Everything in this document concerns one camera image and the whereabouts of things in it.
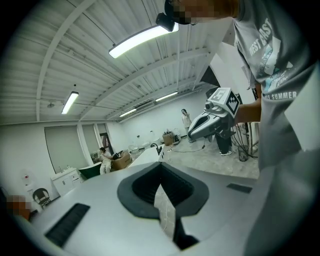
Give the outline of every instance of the woman in white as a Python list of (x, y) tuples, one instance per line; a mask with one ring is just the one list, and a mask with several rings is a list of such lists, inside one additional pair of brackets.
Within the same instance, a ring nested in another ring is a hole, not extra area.
[(102, 157), (102, 164), (100, 167), (100, 175), (110, 173), (111, 169), (111, 162), (112, 162), (112, 155), (110, 152), (106, 151), (104, 147), (100, 148), (100, 153)]
[(188, 138), (188, 142), (189, 143), (194, 143), (195, 140), (188, 136), (189, 127), (191, 125), (190, 114), (185, 109), (182, 109), (181, 112), (182, 112), (182, 122), (183, 122), (183, 125), (184, 125), (184, 128), (185, 128), (185, 132), (186, 132), (186, 135), (187, 135), (187, 138)]

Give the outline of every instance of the fluorescent light fixture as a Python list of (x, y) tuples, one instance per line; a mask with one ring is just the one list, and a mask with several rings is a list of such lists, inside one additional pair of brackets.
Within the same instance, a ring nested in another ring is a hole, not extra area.
[(122, 114), (122, 115), (120, 115), (120, 117), (122, 118), (122, 117), (125, 117), (125, 116), (127, 116), (127, 115), (129, 115), (129, 114), (131, 114), (131, 113), (133, 113), (133, 112), (136, 112), (137, 111), (137, 109), (132, 109), (132, 110), (130, 110), (130, 111), (128, 111), (127, 113), (124, 113), (124, 114)]
[(177, 94), (178, 94), (178, 92), (176, 91), (176, 92), (171, 93), (171, 94), (169, 94), (169, 95), (167, 95), (167, 96), (164, 96), (164, 97), (162, 97), (162, 98), (158, 98), (158, 99), (156, 99), (155, 101), (156, 101), (156, 102), (159, 102), (159, 101), (162, 101), (162, 100), (164, 100), (164, 99), (166, 99), (166, 98), (169, 98), (169, 97), (174, 96), (174, 95), (177, 95)]
[(118, 58), (120, 55), (124, 54), (125, 52), (129, 51), (133, 47), (136, 47), (150, 39), (154, 39), (160, 37), (165, 34), (173, 33), (179, 31), (179, 24), (175, 23), (172, 32), (169, 32), (165, 28), (159, 25), (155, 25), (149, 27), (145, 30), (142, 30), (133, 36), (127, 38), (126, 40), (122, 41), (118, 45), (114, 46), (110, 51), (109, 54), (113, 58)]
[(79, 93), (76, 91), (71, 92), (68, 100), (66, 101), (66, 104), (63, 107), (63, 110), (61, 112), (62, 115), (65, 115), (68, 113), (69, 109), (71, 108), (72, 104), (75, 102), (76, 98), (79, 96)]

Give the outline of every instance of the cable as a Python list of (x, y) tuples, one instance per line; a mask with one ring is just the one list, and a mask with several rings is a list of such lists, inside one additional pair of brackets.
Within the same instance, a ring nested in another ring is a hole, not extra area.
[(198, 150), (195, 150), (195, 151), (175, 151), (175, 150), (172, 150), (172, 149), (175, 148), (176, 146), (172, 146), (172, 147), (170, 148), (170, 150), (173, 151), (173, 152), (177, 152), (177, 153), (193, 153), (193, 152), (198, 152), (198, 151), (203, 150), (203, 149), (206, 147), (206, 139), (207, 139), (207, 138), (204, 139), (204, 144), (203, 144), (202, 148), (200, 148), (200, 149), (198, 149)]
[(167, 228), (167, 219), (168, 219), (168, 198), (166, 199), (165, 227), (164, 227), (163, 231), (165, 231)]
[(244, 141), (242, 140), (242, 136), (239, 136), (238, 129), (236, 129), (236, 134), (237, 134), (237, 136), (238, 136), (238, 138), (239, 138), (239, 141), (240, 141), (240, 138), (241, 138), (241, 143), (242, 143), (242, 145), (240, 145), (240, 143), (239, 143), (238, 140), (236, 139), (236, 136), (233, 135), (236, 143), (239, 145), (240, 148), (242, 148), (242, 150), (245, 152), (245, 154), (246, 154), (248, 157), (251, 157), (251, 158), (257, 160), (257, 159), (258, 159), (257, 156), (253, 156), (253, 155), (249, 154), (249, 152), (246, 150), (245, 145), (244, 145)]

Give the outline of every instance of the floor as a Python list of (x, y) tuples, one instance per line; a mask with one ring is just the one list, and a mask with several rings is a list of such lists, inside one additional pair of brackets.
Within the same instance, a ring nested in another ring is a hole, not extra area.
[[(167, 152), (169, 163), (173, 166), (184, 165), (209, 173), (258, 179), (258, 160), (249, 157), (246, 162), (239, 161), (236, 146), (232, 147), (233, 153), (231, 155), (221, 156), (215, 140), (211, 143), (206, 141), (205, 148), (196, 151), (201, 149), (204, 143), (204, 139), (188, 143), (185, 138), (175, 147), (166, 146), (165, 150), (169, 151)], [(155, 195), (154, 207), (159, 209), (161, 228), (172, 239), (175, 230), (176, 210), (161, 185)]]
[(246, 162), (241, 162), (238, 148), (233, 146), (232, 151), (231, 155), (221, 156), (216, 140), (210, 143), (202, 138), (194, 143), (188, 143), (188, 140), (183, 138), (177, 146), (172, 148), (172, 151), (168, 152), (168, 157), (170, 164), (173, 165), (183, 165), (209, 173), (258, 179), (258, 160), (249, 157)]

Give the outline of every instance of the sneaker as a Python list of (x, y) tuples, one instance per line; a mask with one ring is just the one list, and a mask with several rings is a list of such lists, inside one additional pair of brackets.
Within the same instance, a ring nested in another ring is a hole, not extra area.
[(221, 156), (229, 156), (229, 155), (231, 155), (232, 154), (232, 151), (229, 151), (228, 153), (225, 153), (225, 154), (222, 154), (221, 152), (220, 152), (220, 154), (221, 154)]

